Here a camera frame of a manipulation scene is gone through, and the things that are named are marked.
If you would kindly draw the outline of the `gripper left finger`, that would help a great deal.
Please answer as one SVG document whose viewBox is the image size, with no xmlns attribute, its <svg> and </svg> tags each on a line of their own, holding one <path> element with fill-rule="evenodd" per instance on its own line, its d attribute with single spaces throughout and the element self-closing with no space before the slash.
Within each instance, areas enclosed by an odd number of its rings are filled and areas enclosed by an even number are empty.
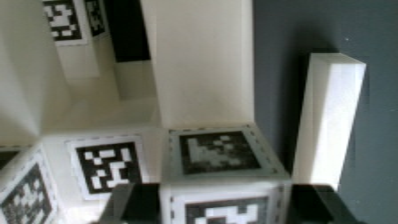
<svg viewBox="0 0 398 224">
<path fill-rule="evenodd" d="M 98 224 L 160 224 L 158 184 L 119 184 Z"/>
</svg>

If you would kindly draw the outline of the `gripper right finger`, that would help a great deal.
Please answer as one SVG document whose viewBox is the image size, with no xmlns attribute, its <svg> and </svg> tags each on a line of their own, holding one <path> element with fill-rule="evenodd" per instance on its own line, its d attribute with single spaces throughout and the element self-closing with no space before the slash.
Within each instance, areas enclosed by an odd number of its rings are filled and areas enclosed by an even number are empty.
<svg viewBox="0 0 398 224">
<path fill-rule="evenodd" d="M 293 185 L 290 224 L 363 224 L 329 185 Z"/>
</svg>

